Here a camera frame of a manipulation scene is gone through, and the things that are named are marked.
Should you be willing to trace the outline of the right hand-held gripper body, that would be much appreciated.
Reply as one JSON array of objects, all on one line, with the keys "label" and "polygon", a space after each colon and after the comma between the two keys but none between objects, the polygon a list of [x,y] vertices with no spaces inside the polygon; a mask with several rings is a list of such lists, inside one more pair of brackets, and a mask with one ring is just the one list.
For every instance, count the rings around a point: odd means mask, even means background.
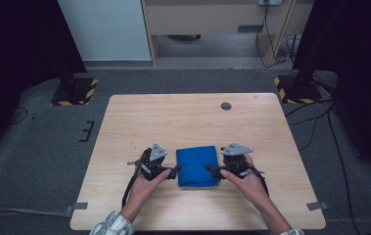
[{"label": "right hand-held gripper body", "polygon": [[234,142],[222,147],[220,151],[224,163],[222,169],[232,172],[239,178],[244,178],[247,174],[254,171],[254,167],[245,158],[245,154],[251,153],[253,150],[253,148]]}]

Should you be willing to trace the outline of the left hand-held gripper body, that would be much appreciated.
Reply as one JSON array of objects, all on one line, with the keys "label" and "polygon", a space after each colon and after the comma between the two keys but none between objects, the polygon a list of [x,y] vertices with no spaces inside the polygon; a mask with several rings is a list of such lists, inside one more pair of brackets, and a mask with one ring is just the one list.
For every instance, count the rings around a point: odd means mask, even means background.
[{"label": "left hand-held gripper body", "polygon": [[147,180],[151,181],[167,170],[166,166],[162,166],[166,155],[167,151],[158,143],[154,143],[151,148],[143,152],[139,167]]}]

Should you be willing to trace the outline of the blue cloth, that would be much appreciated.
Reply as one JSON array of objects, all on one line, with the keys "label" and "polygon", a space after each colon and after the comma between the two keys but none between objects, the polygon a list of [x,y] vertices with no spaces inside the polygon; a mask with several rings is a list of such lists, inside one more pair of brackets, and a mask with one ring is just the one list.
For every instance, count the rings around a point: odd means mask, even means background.
[{"label": "blue cloth", "polygon": [[213,187],[219,182],[214,178],[206,165],[218,167],[218,159],[214,146],[178,149],[176,160],[181,169],[178,172],[180,187]]}]

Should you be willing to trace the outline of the person's right hand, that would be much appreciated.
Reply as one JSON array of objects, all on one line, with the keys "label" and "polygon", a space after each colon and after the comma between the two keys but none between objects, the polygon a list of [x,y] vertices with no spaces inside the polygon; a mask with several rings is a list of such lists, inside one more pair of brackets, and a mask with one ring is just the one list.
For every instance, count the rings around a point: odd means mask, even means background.
[{"label": "person's right hand", "polygon": [[263,188],[260,178],[254,173],[249,173],[241,179],[232,172],[222,169],[221,175],[233,183],[244,197],[251,202],[260,212],[268,211],[272,208],[273,203]]}]

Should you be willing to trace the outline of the person's left hand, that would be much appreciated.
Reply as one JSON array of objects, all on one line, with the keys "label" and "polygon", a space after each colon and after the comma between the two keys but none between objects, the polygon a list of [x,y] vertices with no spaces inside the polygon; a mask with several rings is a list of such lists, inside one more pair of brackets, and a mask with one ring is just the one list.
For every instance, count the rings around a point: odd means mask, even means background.
[{"label": "person's left hand", "polygon": [[153,192],[163,183],[170,174],[170,169],[160,173],[156,178],[149,181],[142,174],[138,174],[131,186],[130,193],[120,214],[133,222],[142,210]]}]

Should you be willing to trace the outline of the grey tape piece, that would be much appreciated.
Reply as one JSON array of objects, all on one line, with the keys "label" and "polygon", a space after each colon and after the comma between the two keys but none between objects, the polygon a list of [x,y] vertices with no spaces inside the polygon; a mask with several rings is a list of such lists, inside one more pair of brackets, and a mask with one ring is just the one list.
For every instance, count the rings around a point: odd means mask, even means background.
[{"label": "grey tape piece", "polygon": [[313,202],[313,203],[308,203],[307,208],[310,211],[316,211],[316,210],[328,210],[330,206],[326,202]]},{"label": "grey tape piece", "polygon": [[66,206],[65,213],[72,214],[76,210],[86,210],[88,207],[87,202],[74,203],[72,206]]}]

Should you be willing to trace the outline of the black stand with striped base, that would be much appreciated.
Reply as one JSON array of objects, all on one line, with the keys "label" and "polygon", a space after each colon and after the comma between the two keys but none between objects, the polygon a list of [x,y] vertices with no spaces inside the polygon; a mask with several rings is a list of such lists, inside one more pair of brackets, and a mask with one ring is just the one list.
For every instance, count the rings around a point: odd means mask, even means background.
[{"label": "black stand with striped base", "polygon": [[296,73],[281,74],[273,78],[284,104],[319,103],[322,95],[313,83],[313,71],[301,69]]},{"label": "black stand with striped base", "polygon": [[98,83],[96,78],[76,78],[62,64],[55,65],[54,70],[60,79],[60,84],[51,99],[53,106],[86,105],[89,103]]}]

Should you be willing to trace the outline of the dark round object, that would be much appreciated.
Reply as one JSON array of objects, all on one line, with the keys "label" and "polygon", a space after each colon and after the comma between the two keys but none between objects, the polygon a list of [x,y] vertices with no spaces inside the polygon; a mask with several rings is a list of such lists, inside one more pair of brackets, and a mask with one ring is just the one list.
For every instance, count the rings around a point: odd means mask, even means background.
[{"label": "dark round object", "polygon": [[194,41],[201,39],[201,35],[169,35],[168,38],[176,41]]}]

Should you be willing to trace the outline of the white cabinet panel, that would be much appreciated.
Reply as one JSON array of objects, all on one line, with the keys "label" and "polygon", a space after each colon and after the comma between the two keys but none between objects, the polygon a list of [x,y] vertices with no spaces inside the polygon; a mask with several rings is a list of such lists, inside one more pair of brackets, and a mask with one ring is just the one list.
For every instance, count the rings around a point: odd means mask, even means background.
[{"label": "white cabinet panel", "polygon": [[150,61],[141,0],[58,0],[83,61]]}]

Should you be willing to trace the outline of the light wooden desk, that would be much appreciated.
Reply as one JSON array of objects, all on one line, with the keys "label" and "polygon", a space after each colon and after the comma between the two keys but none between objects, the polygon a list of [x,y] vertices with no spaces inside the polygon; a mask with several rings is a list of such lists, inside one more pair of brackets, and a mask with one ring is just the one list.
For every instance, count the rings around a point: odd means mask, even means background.
[{"label": "light wooden desk", "polygon": [[256,33],[260,55],[269,64],[287,35],[303,33],[315,0],[283,0],[258,6],[258,0],[141,0],[152,61],[162,35]]}]

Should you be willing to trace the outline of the dark curtain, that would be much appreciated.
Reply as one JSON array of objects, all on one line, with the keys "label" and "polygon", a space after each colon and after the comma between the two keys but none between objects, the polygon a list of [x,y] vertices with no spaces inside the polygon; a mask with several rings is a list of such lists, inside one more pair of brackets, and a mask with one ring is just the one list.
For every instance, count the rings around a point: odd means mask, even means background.
[{"label": "dark curtain", "polygon": [[58,0],[0,0],[0,134],[27,88],[84,71]]},{"label": "dark curtain", "polygon": [[333,98],[358,153],[371,160],[371,0],[315,0],[294,69],[296,86],[331,71]]}]

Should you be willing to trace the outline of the white power strip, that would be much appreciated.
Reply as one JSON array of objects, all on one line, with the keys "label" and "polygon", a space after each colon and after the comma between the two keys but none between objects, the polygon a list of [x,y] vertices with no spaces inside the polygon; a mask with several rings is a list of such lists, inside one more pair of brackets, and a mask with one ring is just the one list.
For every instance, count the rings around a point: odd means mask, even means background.
[{"label": "white power strip", "polygon": [[258,6],[281,6],[283,0],[258,0]]}]

